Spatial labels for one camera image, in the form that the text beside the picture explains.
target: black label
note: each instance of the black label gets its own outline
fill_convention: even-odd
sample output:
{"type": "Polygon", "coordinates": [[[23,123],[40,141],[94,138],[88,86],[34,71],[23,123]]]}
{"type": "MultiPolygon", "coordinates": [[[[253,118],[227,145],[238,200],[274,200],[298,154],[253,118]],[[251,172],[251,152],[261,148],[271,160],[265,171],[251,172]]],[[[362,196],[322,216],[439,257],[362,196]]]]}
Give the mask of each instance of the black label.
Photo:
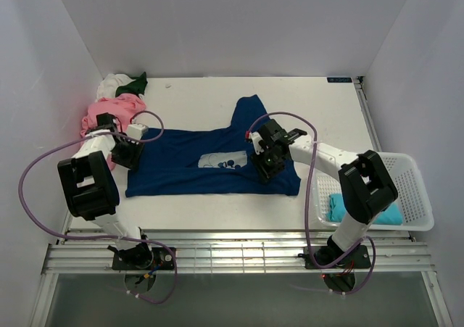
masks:
{"type": "Polygon", "coordinates": [[[327,77],[329,83],[353,83],[350,77],[327,77]]]}

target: white cloth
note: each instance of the white cloth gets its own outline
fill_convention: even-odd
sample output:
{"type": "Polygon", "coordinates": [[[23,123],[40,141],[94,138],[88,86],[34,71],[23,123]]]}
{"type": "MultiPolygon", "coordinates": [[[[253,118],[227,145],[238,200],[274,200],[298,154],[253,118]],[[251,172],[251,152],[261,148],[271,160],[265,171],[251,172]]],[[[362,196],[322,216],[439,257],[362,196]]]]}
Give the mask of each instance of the white cloth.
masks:
{"type": "Polygon", "coordinates": [[[101,81],[99,87],[96,90],[96,100],[98,101],[102,97],[106,97],[107,99],[114,99],[116,95],[116,89],[120,86],[126,86],[133,79],[128,75],[113,75],[110,73],[105,77],[104,80],[101,81]]]}

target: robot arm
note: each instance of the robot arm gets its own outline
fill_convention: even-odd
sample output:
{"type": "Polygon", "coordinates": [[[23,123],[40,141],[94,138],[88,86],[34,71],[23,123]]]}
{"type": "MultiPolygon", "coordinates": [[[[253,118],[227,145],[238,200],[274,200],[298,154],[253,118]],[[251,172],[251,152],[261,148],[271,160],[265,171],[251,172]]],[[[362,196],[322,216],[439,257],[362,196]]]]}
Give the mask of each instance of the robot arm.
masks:
{"type": "MultiPolygon", "coordinates": [[[[285,160],[310,165],[313,142],[299,129],[286,132],[275,120],[269,120],[257,132],[250,133],[251,160],[262,182],[268,182],[284,168],[285,160]]],[[[396,198],[398,191],[380,156],[374,151],[362,154],[318,144],[315,167],[340,182],[347,213],[328,240],[329,252],[318,256],[321,265],[330,263],[363,237],[376,216],[396,198]]]]}
{"type": "MultiPolygon", "coordinates": [[[[111,158],[116,164],[136,169],[144,145],[131,141],[131,138],[140,139],[147,127],[130,124],[126,132],[127,138],[95,136],[96,133],[105,131],[118,132],[113,115],[105,113],[98,115],[96,119],[97,127],[86,134],[93,138],[85,141],[79,152],[70,159],[58,163],[67,207],[74,217],[82,217],[97,224],[109,235],[145,239],[140,228],[120,212],[116,212],[120,198],[107,160],[111,158]]],[[[148,244],[134,244],[119,239],[116,246],[117,249],[109,249],[129,265],[145,268],[152,261],[152,252],[148,244]]]]}

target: white table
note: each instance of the white table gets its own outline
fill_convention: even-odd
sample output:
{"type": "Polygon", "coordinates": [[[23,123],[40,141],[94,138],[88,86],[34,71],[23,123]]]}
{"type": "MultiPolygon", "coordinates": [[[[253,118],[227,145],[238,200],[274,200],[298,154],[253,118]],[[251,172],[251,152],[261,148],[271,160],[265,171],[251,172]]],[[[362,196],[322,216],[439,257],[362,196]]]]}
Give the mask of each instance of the white table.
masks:
{"type": "MultiPolygon", "coordinates": [[[[236,102],[258,94],[268,112],[287,111],[307,118],[319,132],[319,141],[342,149],[372,149],[353,83],[327,83],[326,78],[153,78],[146,88],[147,109],[156,112],[166,128],[212,130],[229,126],[236,102]]],[[[159,127],[142,115],[140,123],[159,127]]],[[[287,130],[301,128],[298,120],[278,116],[287,130]]],[[[302,179],[299,195],[210,194],[136,196],[126,199],[127,172],[113,171],[124,212],[146,230],[183,231],[300,231],[308,167],[296,164],[302,179]]],[[[311,212],[312,229],[324,229],[311,212]]],[[[94,229],[73,219],[70,229],[94,229]]]]}

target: dark green cloth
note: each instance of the dark green cloth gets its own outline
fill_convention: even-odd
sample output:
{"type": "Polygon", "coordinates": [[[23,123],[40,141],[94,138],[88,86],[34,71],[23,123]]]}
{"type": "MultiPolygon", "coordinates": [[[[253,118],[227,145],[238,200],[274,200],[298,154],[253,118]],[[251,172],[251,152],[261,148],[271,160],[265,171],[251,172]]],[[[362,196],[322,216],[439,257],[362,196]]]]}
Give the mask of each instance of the dark green cloth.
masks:
{"type": "Polygon", "coordinates": [[[130,82],[126,86],[119,86],[116,89],[116,94],[115,97],[118,97],[121,94],[134,94],[134,95],[139,95],[139,94],[145,94],[145,88],[148,82],[146,81],[146,72],[142,73],[139,77],[133,78],[133,82],[130,82]]]}

